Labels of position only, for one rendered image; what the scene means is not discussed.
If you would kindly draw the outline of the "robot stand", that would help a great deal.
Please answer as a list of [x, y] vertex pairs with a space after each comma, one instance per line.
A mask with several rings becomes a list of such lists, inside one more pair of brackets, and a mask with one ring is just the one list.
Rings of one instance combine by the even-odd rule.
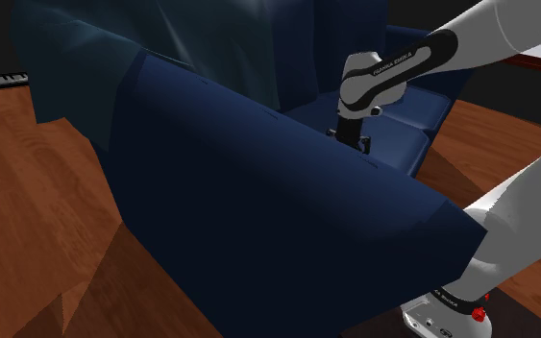
[[[541, 338], [541, 318], [499, 288], [490, 292], [487, 315], [492, 338]], [[404, 324], [399, 307], [345, 329], [338, 338], [420, 338]]]

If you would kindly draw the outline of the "teal blanket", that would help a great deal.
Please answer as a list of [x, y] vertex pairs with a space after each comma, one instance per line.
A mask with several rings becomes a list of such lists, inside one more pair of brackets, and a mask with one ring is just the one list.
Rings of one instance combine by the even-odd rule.
[[313, 101], [311, 0], [13, 0], [36, 120], [107, 146], [116, 92], [146, 53], [278, 111]]

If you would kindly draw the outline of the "dark blue sofa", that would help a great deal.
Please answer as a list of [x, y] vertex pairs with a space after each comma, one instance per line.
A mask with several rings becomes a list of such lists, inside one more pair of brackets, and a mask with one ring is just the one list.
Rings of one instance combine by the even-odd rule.
[[485, 229], [440, 193], [146, 53], [87, 138], [128, 230], [224, 338], [336, 338], [460, 277]]

